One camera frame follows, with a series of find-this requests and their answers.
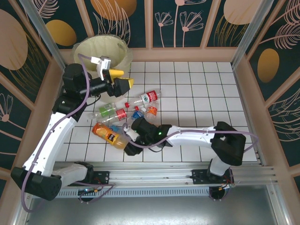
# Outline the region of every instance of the bottle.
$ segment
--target bottle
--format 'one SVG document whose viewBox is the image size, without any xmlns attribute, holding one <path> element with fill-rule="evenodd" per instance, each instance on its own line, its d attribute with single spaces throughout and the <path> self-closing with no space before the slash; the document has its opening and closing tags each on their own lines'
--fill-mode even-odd
<svg viewBox="0 0 300 225">
<path fill-rule="evenodd" d="M 99 108 L 99 111 L 94 111 L 89 115 L 90 119 L 97 119 L 97 118 L 105 118 L 107 116 L 113 115 L 117 110 L 115 103 L 109 103 Z"/>
<path fill-rule="evenodd" d="M 115 132 L 117 134 L 122 134 L 122 129 L 118 128 L 115 125 L 110 125 L 108 128 L 110 128 L 113 132 Z"/>
<path fill-rule="evenodd" d="M 139 97 L 135 97 L 132 100 L 130 100 L 129 102 L 126 102 L 125 107 L 134 109 L 135 106 L 146 105 L 149 102 L 158 100 L 160 95 L 161 95 L 160 90 L 153 90 L 153 91 L 144 93 L 144 94 L 140 95 Z"/>
<path fill-rule="evenodd" d="M 107 117 L 104 117 L 104 118 L 98 117 L 97 122 L 98 123 L 104 123 L 104 124 L 108 125 L 108 124 L 112 124 L 112 123 L 115 123 L 115 122 L 119 122 L 119 121 L 124 120 L 126 118 L 127 118 L 127 113 L 125 112 L 125 110 L 124 109 L 118 109 L 110 116 L 107 116 Z"/>
<path fill-rule="evenodd" d="M 153 101 L 150 102 L 148 104 L 148 108 L 147 108 L 147 112 L 145 115 L 145 119 L 149 122 L 149 123 L 154 123 L 154 120 L 156 118 L 156 114 L 158 112 L 158 102 L 157 101 Z"/>
<path fill-rule="evenodd" d="M 135 107 L 135 112 L 131 115 L 131 120 L 135 121 L 137 118 L 143 117 L 144 118 L 144 114 L 147 110 L 143 107 L 141 109 L 139 109 L 138 106 Z"/>
<path fill-rule="evenodd" d="M 92 132 L 95 135 L 106 140 L 108 143 L 110 143 L 112 146 L 114 146 L 117 149 L 124 149 L 128 144 L 128 140 L 123 135 L 113 132 L 110 128 L 108 128 L 104 124 L 97 123 L 93 127 Z"/>
<path fill-rule="evenodd" d="M 133 121 L 135 121 L 137 118 L 143 117 L 145 115 L 145 112 L 147 110 L 143 107 L 141 109 L 139 109 L 138 106 L 135 107 L 135 111 L 133 112 L 133 114 L 130 116 L 130 118 L 127 119 L 127 124 L 128 125 L 132 125 Z"/>
</svg>

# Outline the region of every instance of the beige bin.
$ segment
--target beige bin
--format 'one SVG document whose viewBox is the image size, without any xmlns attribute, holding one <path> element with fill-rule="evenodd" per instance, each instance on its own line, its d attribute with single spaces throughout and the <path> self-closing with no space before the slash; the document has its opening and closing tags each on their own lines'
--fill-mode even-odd
<svg viewBox="0 0 300 225">
<path fill-rule="evenodd" d="M 124 77 L 129 77 L 128 73 L 133 59 L 132 50 L 116 35 L 98 35 L 88 38 L 74 45 L 72 52 L 74 52 L 75 63 L 81 63 L 78 58 L 79 53 L 89 57 L 109 57 L 112 60 L 111 68 L 121 69 L 124 71 Z M 91 76 L 97 78 L 97 65 L 91 63 L 88 59 L 83 59 L 83 61 Z M 102 93 L 100 100 L 105 103 L 111 103 L 118 102 L 123 98 L 124 96 L 110 97 L 107 93 Z"/>
</svg>

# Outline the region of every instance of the gray floor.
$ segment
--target gray floor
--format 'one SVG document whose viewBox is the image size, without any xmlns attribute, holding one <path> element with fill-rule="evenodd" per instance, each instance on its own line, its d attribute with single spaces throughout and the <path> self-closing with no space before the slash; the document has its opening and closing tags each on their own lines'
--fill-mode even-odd
<svg viewBox="0 0 300 225">
<path fill-rule="evenodd" d="M 35 208 L 39 199 L 34 200 Z M 209 197 L 103 198 L 45 202 L 28 225 L 275 225 L 264 187 L 236 187 L 221 202 Z"/>
</svg>

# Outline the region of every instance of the water bottle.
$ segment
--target water bottle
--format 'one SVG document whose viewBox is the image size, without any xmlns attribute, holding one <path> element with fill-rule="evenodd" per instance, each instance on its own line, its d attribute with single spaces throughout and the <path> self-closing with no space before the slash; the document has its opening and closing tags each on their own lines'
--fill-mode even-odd
<svg viewBox="0 0 300 225">
<path fill-rule="evenodd" d="M 105 118 L 107 116 L 111 116 L 116 112 L 116 104 L 109 103 L 99 108 L 99 111 L 94 111 L 89 115 L 90 119 L 98 119 L 98 118 Z"/>
<path fill-rule="evenodd" d="M 137 118 L 140 118 L 140 117 L 144 118 L 145 112 L 146 112 L 146 109 L 145 109 L 144 107 L 141 108 L 141 109 L 139 109 L 139 107 L 136 106 L 136 107 L 135 107 L 135 111 L 134 111 L 134 113 L 131 115 L 130 118 L 131 118 L 132 121 L 135 121 Z"/>
<path fill-rule="evenodd" d="M 139 97 L 132 98 L 129 102 L 125 103 L 126 108 L 134 109 L 135 106 L 146 105 L 150 102 L 158 100 L 161 93 L 160 90 L 153 90 L 140 95 Z"/>
<path fill-rule="evenodd" d="M 101 118 L 97 117 L 97 122 L 98 123 L 103 123 L 103 124 L 112 124 L 115 122 L 119 122 L 121 120 L 124 120 L 127 118 L 127 113 L 124 109 L 118 109 L 116 110 L 112 115 Z"/>
<path fill-rule="evenodd" d="M 148 104 L 147 112 L 145 115 L 145 119 L 149 122 L 154 124 L 156 114 L 158 112 L 158 102 L 153 101 Z"/>
<path fill-rule="evenodd" d="M 110 128 L 108 128 L 104 124 L 97 123 L 93 127 L 92 132 L 95 135 L 106 140 L 108 143 L 110 143 L 112 146 L 114 146 L 117 149 L 124 149 L 128 144 L 128 140 L 126 139 L 126 137 L 113 132 Z"/>
</svg>

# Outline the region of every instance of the cable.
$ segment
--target cable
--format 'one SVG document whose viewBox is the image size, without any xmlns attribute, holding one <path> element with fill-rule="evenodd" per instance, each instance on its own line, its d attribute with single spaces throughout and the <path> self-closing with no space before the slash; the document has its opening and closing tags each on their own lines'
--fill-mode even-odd
<svg viewBox="0 0 300 225">
<path fill-rule="evenodd" d="M 163 150 L 163 148 L 161 148 L 161 150 L 159 151 L 154 151 L 153 149 L 149 148 L 150 151 L 153 151 L 153 152 L 161 152 Z"/>
<path fill-rule="evenodd" d="M 80 184 L 80 185 L 87 185 L 89 187 L 106 187 L 106 186 L 110 186 L 109 189 L 107 189 L 102 195 L 100 195 L 99 197 L 97 198 L 93 198 L 92 200 L 86 202 L 86 204 L 90 204 L 90 203 L 94 203 L 95 201 L 98 201 L 99 199 L 101 199 L 104 195 L 106 195 L 113 187 L 114 187 L 114 184 L 85 184 L 85 183 L 81 183 L 81 182 L 75 182 L 75 184 Z M 85 193 L 81 193 L 80 196 L 79 196 L 79 199 L 80 199 L 80 202 L 81 203 L 84 203 L 84 201 L 82 200 L 82 196 L 84 195 Z"/>
<path fill-rule="evenodd" d="M 255 134 L 252 134 L 250 132 L 246 132 L 246 131 L 218 131 L 218 130 L 195 130 L 195 129 L 187 129 L 187 130 L 181 130 L 181 131 L 176 131 L 168 136 L 166 136 L 165 138 L 163 138 L 162 140 L 160 140 L 159 142 L 155 143 L 155 144 L 151 144 L 151 145 L 140 145 L 140 144 L 136 144 L 134 143 L 131 138 L 125 133 L 124 129 L 128 129 L 128 124 L 124 123 L 122 126 L 122 133 L 123 135 L 125 135 L 125 137 L 128 139 L 128 141 L 133 145 L 136 146 L 138 148 L 142 148 L 142 149 L 147 149 L 147 148 L 153 148 L 155 146 L 158 146 L 159 144 L 161 144 L 162 142 L 166 141 L 167 139 L 169 139 L 170 137 L 177 135 L 177 134 L 181 134 L 181 133 L 200 133 L 200 134 L 239 134 L 239 135 L 250 135 L 255 137 L 255 141 L 254 143 L 252 143 L 248 148 L 246 148 L 244 150 L 244 152 L 248 151 L 249 149 L 251 149 L 257 142 L 258 142 L 258 136 L 256 136 Z"/>
<path fill-rule="evenodd" d="M 76 112 L 78 112 L 83 106 L 84 104 L 86 103 L 88 97 L 89 97 L 89 94 L 90 94 L 90 80 L 89 80 L 89 76 L 88 76 L 88 71 L 85 67 L 85 64 L 83 62 L 83 58 L 86 58 L 86 59 L 90 59 L 90 57 L 88 56 L 85 56 L 85 55 L 82 55 L 82 54 L 78 54 L 78 58 L 79 60 L 81 61 L 81 64 L 82 64 L 82 67 L 83 67 L 83 71 L 84 71 L 84 75 L 85 75 L 85 81 L 86 81 L 86 93 L 85 93 L 85 97 L 82 101 L 82 103 L 80 104 L 80 106 L 78 106 L 76 109 L 74 109 L 72 112 L 70 112 L 69 114 L 65 115 L 63 118 L 61 118 L 59 121 L 57 121 L 53 127 L 50 129 L 50 131 L 47 133 L 45 139 L 42 141 L 40 147 L 38 148 L 38 151 L 36 153 L 36 156 L 34 157 L 33 159 L 33 162 L 32 162 L 32 165 L 31 167 L 29 168 L 28 172 L 26 173 L 26 176 L 25 176 L 25 179 L 23 181 L 23 184 L 22 184 L 22 188 L 21 188 L 21 204 L 22 204 L 22 207 L 24 208 L 24 210 L 26 212 L 35 212 L 39 207 L 41 207 L 42 203 L 44 201 L 42 201 L 35 210 L 30 210 L 29 208 L 27 208 L 26 206 L 26 203 L 25 203 L 25 187 L 26 187 L 26 184 L 27 184 L 27 181 L 28 181 L 28 178 L 30 176 L 30 173 L 32 172 L 34 166 L 37 164 L 37 160 L 38 160 L 38 156 L 40 155 L 44 145 L 46 144 L 48 138 L 50 137 L 50 135 L 54 132 L 55 128 L 66 118 L 69 118 L 70 116 L 74 115 Z"/>
<path fill-rule="evenodd" d="M 99 95 L 99 97 L 93 102 L 93 103 L 90 103 L 90 104 L 87 104 L 87 106 L 90 106 L 90 105 L 93 105 L 95 104 L 97 101 L 99 101 L 101 98 L 101 95 Z"/>
</svg>

